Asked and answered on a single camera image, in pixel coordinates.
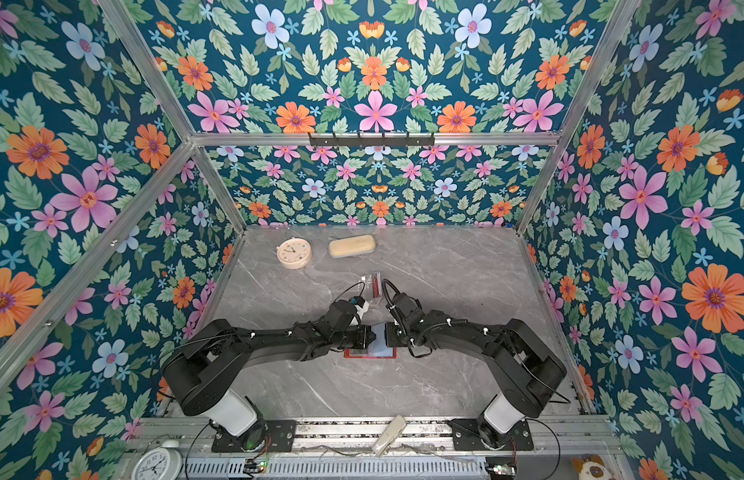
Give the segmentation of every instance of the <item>wire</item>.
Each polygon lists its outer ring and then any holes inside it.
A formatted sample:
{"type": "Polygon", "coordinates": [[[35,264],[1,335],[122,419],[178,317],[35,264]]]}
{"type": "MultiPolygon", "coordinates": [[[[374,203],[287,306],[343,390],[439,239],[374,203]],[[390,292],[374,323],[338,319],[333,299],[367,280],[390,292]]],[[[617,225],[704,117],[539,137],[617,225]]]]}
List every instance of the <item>wire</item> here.
{"type": "Polygon", "coordinates": [[[550,474],[548,474],[547,476],[540,478],[540,480],[548,480],[550,477],[553,476],[554,473],[556,473],[556,470],[559,469],[559,462],[562,460],[562,444],[559,443],[559,437],[556,435],[556,432],[554,432],[551,427],[549,427],[548,425],[546,425],[543,422],[540,422],[540,420],[538,420],[536,418],[529,418],[528,417],[527,420],[532,420],[534,422],[538,422],[540,425],[548,428],[550,430],[550,432],[553,434],[554,439],[556,440],[556,446],[559,447],[559,454],[556,456],[556,466],[553,467],[553,471],[550,472],[550,474]]]}

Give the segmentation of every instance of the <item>white alarm clock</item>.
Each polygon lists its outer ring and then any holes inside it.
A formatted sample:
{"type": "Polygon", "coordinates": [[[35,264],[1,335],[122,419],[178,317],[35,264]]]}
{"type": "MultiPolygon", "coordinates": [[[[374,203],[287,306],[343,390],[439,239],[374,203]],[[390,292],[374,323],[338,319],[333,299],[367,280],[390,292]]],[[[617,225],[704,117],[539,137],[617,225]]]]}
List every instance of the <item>white alarm clock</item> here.
{"type": "Polygon", "coordinates": [[[312,257],[310,244],[302,238],[290,238],[276,249],[276,257],[284,268],[296,270],[310,262],[312,257]]]}
{"type": "Polygon", "coordinates": [[[176,450],[177,440],[167,440],[141,456],[132,470],[132,480],[175,480],[182,469],[182,455],[176,450]]]}

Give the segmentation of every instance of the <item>stuffed toy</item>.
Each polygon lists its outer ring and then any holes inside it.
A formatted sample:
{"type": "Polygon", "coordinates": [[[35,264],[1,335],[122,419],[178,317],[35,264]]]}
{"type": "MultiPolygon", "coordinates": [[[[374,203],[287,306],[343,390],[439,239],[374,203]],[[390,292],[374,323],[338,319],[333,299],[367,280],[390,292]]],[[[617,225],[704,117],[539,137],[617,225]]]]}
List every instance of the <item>stuffed toy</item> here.
{"type": "Polygon", "coordinates": [[[604,461],[598,455],[575,457],[572,459],[572,465],[578,472],[578,480],[615,480],[615,475],[607,470],[604,461]]]}

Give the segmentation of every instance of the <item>metal vent grille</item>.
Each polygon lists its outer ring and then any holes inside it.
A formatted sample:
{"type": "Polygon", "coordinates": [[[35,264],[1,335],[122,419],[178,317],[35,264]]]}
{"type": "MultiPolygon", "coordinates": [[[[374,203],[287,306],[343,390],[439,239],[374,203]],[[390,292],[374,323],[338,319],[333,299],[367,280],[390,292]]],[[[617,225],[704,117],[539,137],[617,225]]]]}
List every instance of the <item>metal vent grille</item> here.
{"type": "MultiPolygon", "coordinates": [[[[190,458],[189,480],[249,478],[245,458],[190,458]]],[[[486,478],[485,463],[445,458],[273,458],[257,478],[486,478]]]]}

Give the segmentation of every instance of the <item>marble surface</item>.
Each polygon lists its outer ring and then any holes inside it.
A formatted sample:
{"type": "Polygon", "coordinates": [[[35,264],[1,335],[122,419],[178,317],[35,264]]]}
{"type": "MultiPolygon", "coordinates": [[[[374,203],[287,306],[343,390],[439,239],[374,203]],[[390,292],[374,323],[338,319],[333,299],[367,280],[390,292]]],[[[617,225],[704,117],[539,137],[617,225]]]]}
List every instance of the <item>marble surface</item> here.
{"type": "MultiPolygon", "coordinates": [[[[338,229],[252,228],[214,317],[233,326],[285,328],[316,320],[332,299],[363,274],[379,271],[425,311],[474,322],[521,319],[556,348],[521,256],[506,228],[338,229]],[[372,234],[372,254],[333,259],[328,242],[372,234]],[[313,259],[286,270],[276,247],[293,236],[313,247],[313,259]]],[[[364,323],[390,321],[384,301],[364,323]]],[[[310,362],[274,362],[243,370],[233,388],[273,416],[477,416],[500,390],[481,360],[437,350],[425,359],[399,350],[395,360],[352,360],[332,353],[310,362]]],[[[549,404],[545,414],[577,413],[569,379],[559,391],[571,405],[549,404]]]]}

